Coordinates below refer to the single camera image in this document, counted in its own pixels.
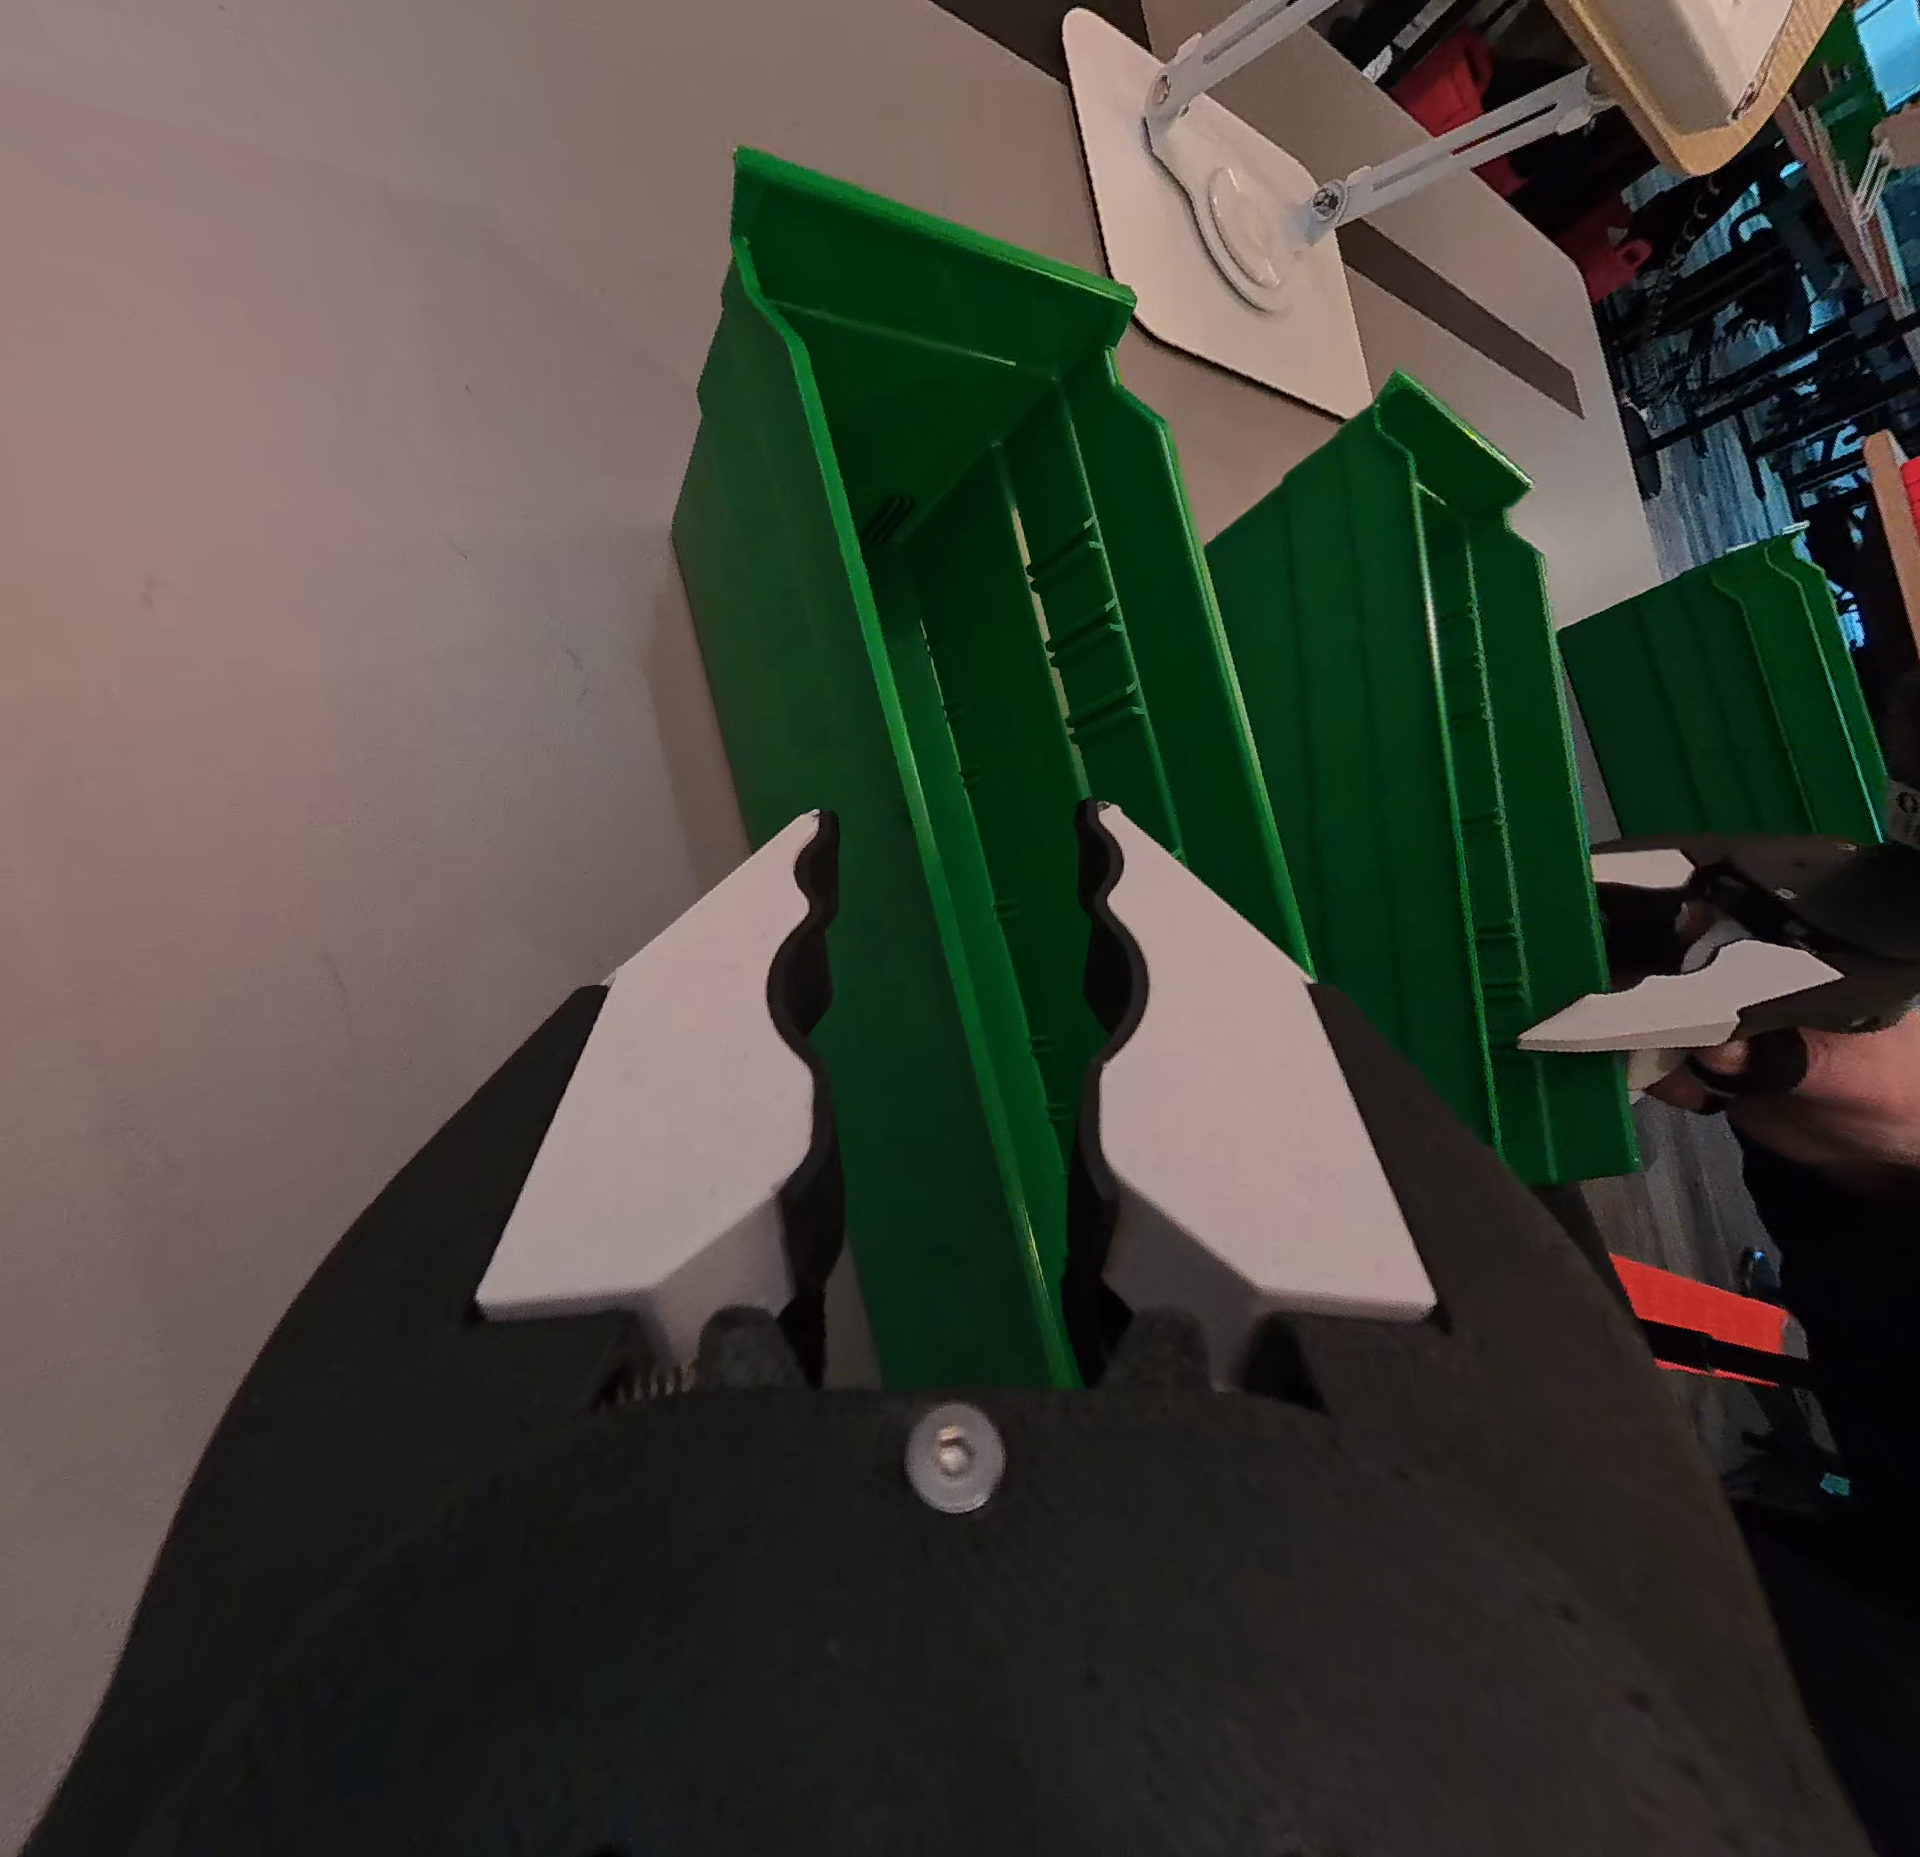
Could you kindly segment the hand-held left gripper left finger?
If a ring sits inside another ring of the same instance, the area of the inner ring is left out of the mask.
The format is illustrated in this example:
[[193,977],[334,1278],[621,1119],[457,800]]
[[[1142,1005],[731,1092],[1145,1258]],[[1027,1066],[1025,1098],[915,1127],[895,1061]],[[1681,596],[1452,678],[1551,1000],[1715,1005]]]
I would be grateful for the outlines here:
[[603,981],[474,1293],[489,1323],[624,1314],[658,1368],[714,1317],[827,1371],[841,1153],[829,1012],[841,823],[805,810]]

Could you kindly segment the person's right forearm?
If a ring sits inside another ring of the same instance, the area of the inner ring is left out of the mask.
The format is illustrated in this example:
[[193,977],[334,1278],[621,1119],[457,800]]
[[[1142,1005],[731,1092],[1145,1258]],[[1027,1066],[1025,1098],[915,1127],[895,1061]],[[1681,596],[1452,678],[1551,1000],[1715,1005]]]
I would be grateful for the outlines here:
[[1752,1142],[1739,1157],[1854,1496],[1875,1519],[1914,1521],[1914,1173],[1846,1178]]

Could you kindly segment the person's right hand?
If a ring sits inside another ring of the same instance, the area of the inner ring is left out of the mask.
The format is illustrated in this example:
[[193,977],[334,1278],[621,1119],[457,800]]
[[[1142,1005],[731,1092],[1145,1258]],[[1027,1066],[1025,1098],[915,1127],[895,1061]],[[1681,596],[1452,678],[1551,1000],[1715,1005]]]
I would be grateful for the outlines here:
[[1719,1117],[1753,1153],[1885,1199],[1914,1197],[1917,1012],[1875,1029],[1764,1029],[1687,1052],[1654,1100]]

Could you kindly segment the orange traffic cone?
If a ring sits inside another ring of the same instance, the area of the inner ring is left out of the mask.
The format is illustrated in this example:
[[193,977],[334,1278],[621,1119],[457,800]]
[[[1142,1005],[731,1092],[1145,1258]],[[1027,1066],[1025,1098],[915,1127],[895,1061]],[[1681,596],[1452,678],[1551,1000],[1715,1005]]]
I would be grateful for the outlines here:
[[1613,1252],[1609,1264],[1655,1362],[1667,1369],[1778,1387],[1805,1374],[1777,1304]]

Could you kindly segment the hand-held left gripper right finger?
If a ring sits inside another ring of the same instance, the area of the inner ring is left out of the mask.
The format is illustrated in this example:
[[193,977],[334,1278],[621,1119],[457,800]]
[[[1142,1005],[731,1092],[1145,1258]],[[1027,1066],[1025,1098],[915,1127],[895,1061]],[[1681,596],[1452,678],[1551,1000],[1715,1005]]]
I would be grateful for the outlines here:
[[1436,1292],[1305,969],[1114,801],[1074,818],[1099,1029],[1068,1159],[1061,1317],[1087,1387],[1147,1314],[1241,1389],[1276,1320],[1412,1325]]

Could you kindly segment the red bag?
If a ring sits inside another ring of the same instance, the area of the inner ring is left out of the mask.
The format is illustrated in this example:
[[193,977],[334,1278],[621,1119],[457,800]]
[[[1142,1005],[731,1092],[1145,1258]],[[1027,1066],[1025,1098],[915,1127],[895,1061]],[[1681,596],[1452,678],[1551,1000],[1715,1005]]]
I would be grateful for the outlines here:
[[1387,95],[1429,136],[1485,115],[1494,57],[1474,29],[1457,29],[1410,69],[1387,79]]
[[1586,209],[1557,244],[1576,264],[1591,306],[1633,284],[1650,257],[1648,240],[1633,233],[1633,212],[1621,194]]

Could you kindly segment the row of green bins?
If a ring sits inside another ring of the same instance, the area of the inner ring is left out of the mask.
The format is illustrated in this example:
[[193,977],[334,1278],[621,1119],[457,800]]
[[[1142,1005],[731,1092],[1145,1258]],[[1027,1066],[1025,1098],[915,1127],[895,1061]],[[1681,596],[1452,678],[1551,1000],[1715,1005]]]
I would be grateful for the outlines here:
[[1851,5],[1845,3],[1821,32],[1789,86],[1789,100],[1804,115],[1819,122],[1832,160],[1857,179],[1888,105],[1875,79]]

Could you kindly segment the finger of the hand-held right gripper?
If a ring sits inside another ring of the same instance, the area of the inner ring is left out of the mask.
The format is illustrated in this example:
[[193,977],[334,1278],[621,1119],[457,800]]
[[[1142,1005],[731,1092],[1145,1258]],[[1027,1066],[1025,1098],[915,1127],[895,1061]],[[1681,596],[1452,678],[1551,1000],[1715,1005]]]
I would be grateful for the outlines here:
[[1527,1055],[1609,1055],[1629,1093],[1643,1093],[1695,1050],[1719,1047],[1746,1009],[1794,998],[1840,977],[1801,948],[1732,938],[1690,973],[1648,976],[1629,988],[1590,993],[1518,1034]]
[[1732,864],[1737,850],[1736,842],[1639,842],[1590,856],[1607,992],[1700,970],[1724,948],[1756,941],[1699,883]]

